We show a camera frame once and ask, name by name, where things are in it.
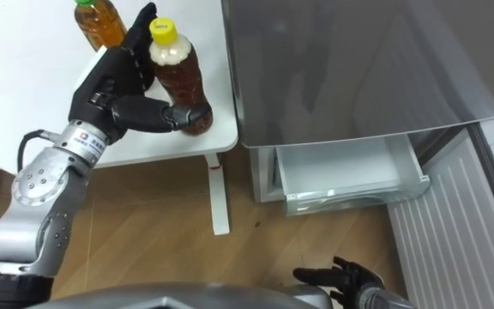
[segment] refrigerator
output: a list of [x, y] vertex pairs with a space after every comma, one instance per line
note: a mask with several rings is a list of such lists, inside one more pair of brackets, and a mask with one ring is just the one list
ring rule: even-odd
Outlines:
[[494, 1], [222, 9], [255, 199], [387, 207], [414, 304], [494, 308]]

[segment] bottle cap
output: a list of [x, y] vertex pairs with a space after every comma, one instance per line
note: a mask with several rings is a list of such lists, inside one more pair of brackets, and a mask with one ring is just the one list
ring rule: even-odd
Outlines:
[[150, 33], [155, 44], [170, 45], [177, 39], [177, 29], [170, 18], [158, 17], [150, 22]]
[[79, 5], [90, 5], [90, 4], [93, 4], [94, 1], [96, 1], [96, 0], [75, 0], [75, 3], [77, 3]]

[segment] plastic bottle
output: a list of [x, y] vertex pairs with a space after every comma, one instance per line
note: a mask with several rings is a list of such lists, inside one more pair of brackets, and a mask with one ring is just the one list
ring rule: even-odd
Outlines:
[[103, 45], [113, 47], [121, 44], [127, 30], [109, 0], [75, 2], [75, 21], [95, 51]]
[[[193, 106], [207, 102], [203, 93], [202, 72], [199, 69], [194, 46], [177, 29], [171, 19], [158, 17], [150, 23], [154, 42], [150, 55], [155, 75], [171, 97], [172, 103]], [[183, 129], [184, 133], [200, 135], [213, 123], [213, 114]]]

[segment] black cable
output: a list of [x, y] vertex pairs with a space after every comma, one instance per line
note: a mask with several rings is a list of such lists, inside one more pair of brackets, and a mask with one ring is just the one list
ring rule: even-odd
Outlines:
[[41, 133], [43, 133], [44, 130], [35, 130], [31, 131], [30, 133], [27, 133], [23, 138], [20, 146], [18, 146], [18, 156], [17, 156], [17, 166], [18, 166], [18, 172], [20, 172], [23, 168], [22, 164], [24, 163], [24, 148], [26, 148], [26, 144], [37, 137], [41, 137]]

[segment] yellow bottle cap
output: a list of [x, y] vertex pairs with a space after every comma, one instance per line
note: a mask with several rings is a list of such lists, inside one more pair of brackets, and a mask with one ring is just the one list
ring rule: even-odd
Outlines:
[[150, 22], [149, 29], [155, 44], [170, 45], [177, 39], [177, 29], [171, 18], [158, 17]]

